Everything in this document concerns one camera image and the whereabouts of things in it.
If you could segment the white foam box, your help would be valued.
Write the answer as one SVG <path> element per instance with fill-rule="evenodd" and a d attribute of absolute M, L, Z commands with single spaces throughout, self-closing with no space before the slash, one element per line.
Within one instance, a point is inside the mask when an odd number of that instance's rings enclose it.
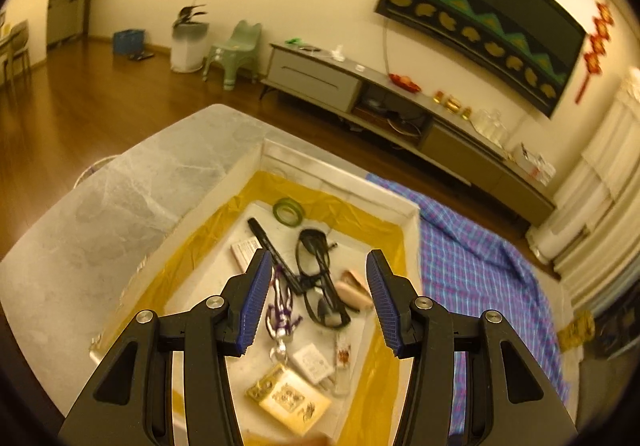
<path fill-rule="evenodd" d="M 374 250 L 420 285 L 419 207 L 272 141 L 132 277 L 65 419 L 67 445 L 386 445 L 409 370 L 375 313 L 316 323 Z"/>

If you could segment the plaid blue cloth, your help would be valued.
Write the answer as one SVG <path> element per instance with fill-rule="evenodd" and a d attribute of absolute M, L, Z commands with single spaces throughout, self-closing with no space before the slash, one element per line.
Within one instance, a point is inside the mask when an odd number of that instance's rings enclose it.
<path fill-rule="evenodd" d="M 497 310 L 518 333 L 563 403 L 570 401 L 551 305 L 533 265 L 511 243 L 442 203 L 370 173 L 367 180 L 420 209 L 421 293 L 451 313 Z"/>

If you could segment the black pen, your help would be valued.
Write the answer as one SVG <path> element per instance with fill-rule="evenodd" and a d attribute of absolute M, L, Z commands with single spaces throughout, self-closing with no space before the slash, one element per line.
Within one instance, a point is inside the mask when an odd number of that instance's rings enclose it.
<path fill-rule="evenodd" d="M 280 253 L 277 251 L 276 247 L 273 246 L 266 234 L 266 231 L 262 228 L 262 225 L 260 225 L 255 218 L 249 218 L 247 220 L 247 225 L 253 235 L 257 238 L 260 247 L 270 253 L 273 264 L 280 267 L 285 279 L 288 281 L 288 285 L 296 296 L 301 296 L 304 293 L 304 289 L 303 285 L 300 283 L 299 277 L 293 273 L 293 271 L 288 267 L 288 264 L 284 261 L 284 258 L 282 258 Z"/>

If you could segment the blue crate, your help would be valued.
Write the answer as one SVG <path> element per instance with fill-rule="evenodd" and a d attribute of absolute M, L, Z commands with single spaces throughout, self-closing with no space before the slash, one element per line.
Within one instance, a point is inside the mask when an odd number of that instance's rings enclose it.
<path fill-rule="evenodd" d="M 143 29 L 125 29 L 115 32 L 113 35 L 113 53 L 117 55 L 130 55 L 140 53 L 144 49 Z"/>

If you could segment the white nail clipper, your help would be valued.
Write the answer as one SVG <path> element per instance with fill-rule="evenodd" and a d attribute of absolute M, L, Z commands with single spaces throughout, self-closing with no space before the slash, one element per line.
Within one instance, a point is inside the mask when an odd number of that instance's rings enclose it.
<path fill-rule="evenodd" d="M 334 283 L 337 296 L 354 311 L 372 309 L 371 293 L 362 277 L 352 270 L 344 270 Z"/>

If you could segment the dining chair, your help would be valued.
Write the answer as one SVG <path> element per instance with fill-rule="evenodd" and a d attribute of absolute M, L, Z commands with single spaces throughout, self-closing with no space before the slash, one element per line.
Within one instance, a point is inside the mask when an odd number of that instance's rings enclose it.
<path fill-rule="evenodd" d="M 15 87 L 15 65 L 20 64 L 21 73 L 30 75 L 29 24 L 21 21 L 11 28 L 9 35 L 1 41 L 1 71 L 4 83 Z"/>

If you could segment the white charger plug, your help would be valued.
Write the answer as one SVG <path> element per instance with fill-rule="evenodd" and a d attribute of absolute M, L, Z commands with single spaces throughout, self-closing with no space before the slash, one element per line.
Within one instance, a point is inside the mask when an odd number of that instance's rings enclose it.
<path fill-rule="evenodd" d="M 291 359 L 294 366 L 313 385 L 328 379 L 335 371 L 334 366 L 313 343 L 299 348 L 292 354 Z"/>

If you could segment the black glasses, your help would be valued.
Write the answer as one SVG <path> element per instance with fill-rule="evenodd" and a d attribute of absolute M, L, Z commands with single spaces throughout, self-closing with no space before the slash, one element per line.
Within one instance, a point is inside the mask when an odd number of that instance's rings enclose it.
<path fill-rule="evenodd" d="M 326 234 L 320 229 L 302 229 L 295 248 L 295 261 L 308 316 L 324 328 L 345 328 L 350 318 L 337 294 L 331 277 L 330 250 Z"/>

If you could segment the red fruit plate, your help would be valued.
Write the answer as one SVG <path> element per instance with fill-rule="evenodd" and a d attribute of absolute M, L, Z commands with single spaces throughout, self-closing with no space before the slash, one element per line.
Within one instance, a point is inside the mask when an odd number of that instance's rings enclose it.
<path fill-rule="evenodd" d="M 412 79 L 409 78 L 408 76 L 389 74 L 388 78 L 390 78 L 390 81 L 392 81 L 396 87 L 399 87 L 402 90 L 408 91 L 410 93 L 419 93 L 422 91 L 419 84 L 416 84 L 415 82 L 413 82 Z"/>

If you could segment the white trash bin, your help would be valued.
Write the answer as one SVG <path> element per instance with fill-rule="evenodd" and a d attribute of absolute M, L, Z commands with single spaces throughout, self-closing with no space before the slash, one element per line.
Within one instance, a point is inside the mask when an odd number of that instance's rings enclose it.
<path fill-rule="evenodd" d="M 208 50 L 209 24 L 182 23 L 171 32 L 170 69 L 174 73 L 195 73 L 203 66 Z"/>

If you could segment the clear card sleeve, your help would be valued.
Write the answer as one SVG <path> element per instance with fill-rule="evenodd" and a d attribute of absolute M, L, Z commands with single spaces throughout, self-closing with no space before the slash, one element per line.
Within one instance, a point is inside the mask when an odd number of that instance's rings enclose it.
<path fill-rule="evenodd" d="M 345 331 L 340 331 L 334 341 L 334 394 L 344 397 L 350 392 L 352 380 L 352 344 Z"/>

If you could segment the red white small box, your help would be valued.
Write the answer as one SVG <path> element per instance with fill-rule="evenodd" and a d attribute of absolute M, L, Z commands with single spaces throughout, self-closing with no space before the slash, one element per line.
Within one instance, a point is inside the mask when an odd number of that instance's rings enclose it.
<path fill-rule="evenodd" d="M 231 245 L 231 253 L 242 273 L 250 266 L 255 252 L 261 247 L 262 245 L 256 237 L 250 237 Z"/>

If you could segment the green tape roll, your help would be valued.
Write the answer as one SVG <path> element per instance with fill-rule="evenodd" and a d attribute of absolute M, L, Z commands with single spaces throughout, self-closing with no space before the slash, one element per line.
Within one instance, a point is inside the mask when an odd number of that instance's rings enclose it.
<path fill-rule="evenodd" d="M 277 200 L 272 206 L 272 214 L 280 224 L 287 227 L 297 227 L 305 218 L 302 205 L 290 197 Z"/>

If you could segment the wall television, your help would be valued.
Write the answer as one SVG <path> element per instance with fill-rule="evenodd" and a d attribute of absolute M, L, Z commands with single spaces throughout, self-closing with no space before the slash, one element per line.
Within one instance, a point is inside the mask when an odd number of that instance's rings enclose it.
<path fill-rule="evenodd" d="M 375 11 L 471 58 L 551 116 L 586 31 L 555 0 L 378 0 Z"/>

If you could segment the green plastic stool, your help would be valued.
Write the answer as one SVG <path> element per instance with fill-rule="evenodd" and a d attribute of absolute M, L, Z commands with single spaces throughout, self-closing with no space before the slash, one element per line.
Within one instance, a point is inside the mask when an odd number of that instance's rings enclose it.
<path fill-rule="evenodd" d="M 222 81 L 224 91 L 234 89 L 236 74 L 242 67 L 250 71 L 250 79 L 256 82 L 260 38 L 262 38 L 262 24 L 250 24 L 247 20 L 239 21 L 228 40 L 210 47 L 204 61 L 203 80 L 208 79 L 209 69 L 216 63 L 224 69 Z"/>

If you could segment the white curtain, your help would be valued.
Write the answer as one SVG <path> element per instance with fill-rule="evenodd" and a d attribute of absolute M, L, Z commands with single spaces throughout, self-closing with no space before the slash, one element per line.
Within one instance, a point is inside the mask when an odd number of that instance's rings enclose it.
<path fill-rule="evenodd" d="M 526 234 L 576 307 L 612 285 L 639 254 L 639 69 L 631 67 L 555 209 Z"/>

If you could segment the grey tv cabinet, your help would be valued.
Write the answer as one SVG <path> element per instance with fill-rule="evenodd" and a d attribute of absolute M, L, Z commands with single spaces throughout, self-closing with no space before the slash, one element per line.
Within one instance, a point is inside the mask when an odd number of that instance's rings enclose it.
<path fill-rule="evenodd" d="M 541 224 L 555 204 L 544 185 L 471 121 L 387 76 L 359 69 L 326 50 L 273 42 L 264 90 L 279 91 L 384 137 L 465 184 L 494 197 L 528 223 Z"/>

